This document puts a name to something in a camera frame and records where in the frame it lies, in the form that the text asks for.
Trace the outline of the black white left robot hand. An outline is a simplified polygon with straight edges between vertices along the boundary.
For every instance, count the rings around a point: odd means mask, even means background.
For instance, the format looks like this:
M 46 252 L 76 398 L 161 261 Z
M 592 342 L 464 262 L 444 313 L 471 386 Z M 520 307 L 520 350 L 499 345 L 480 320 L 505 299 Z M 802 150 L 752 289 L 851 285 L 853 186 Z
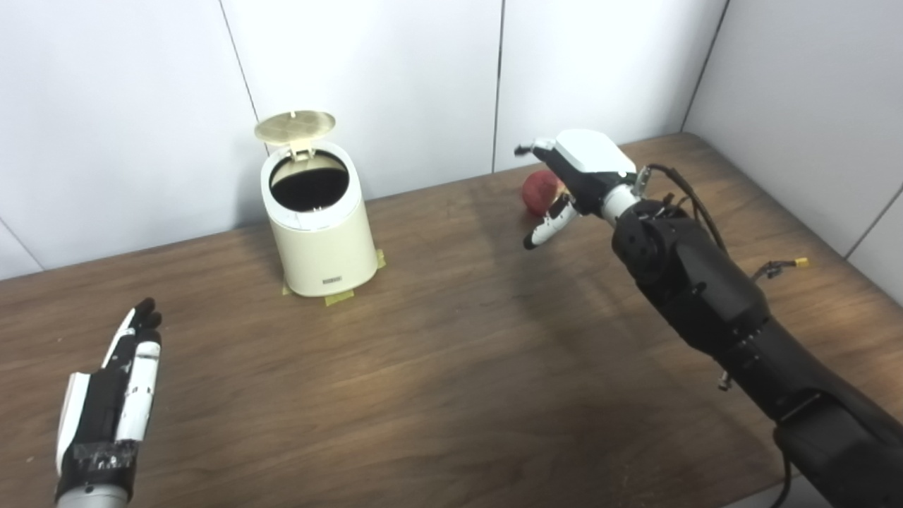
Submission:
M 150 421 L 162 316 L 152 297 L 131 308 L 93 373 L 71 373 L 56 437 L 57 507 L 126 507 Z

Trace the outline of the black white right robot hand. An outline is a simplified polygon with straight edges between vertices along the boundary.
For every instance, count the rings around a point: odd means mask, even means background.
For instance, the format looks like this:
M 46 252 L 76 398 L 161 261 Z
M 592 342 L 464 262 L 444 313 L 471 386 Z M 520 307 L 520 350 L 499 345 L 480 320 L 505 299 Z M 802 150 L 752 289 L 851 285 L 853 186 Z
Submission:
M 542 221 L 523 239 L 535 250 L 577 217 L 593 215 L 615 227 L 639 202 L 636 165 L 612 140 L 587 129 L 564 130 L 555 138 L 536 138 L 515 149 L 517 157 L 538 158 L 557 183 L 544 196 Z

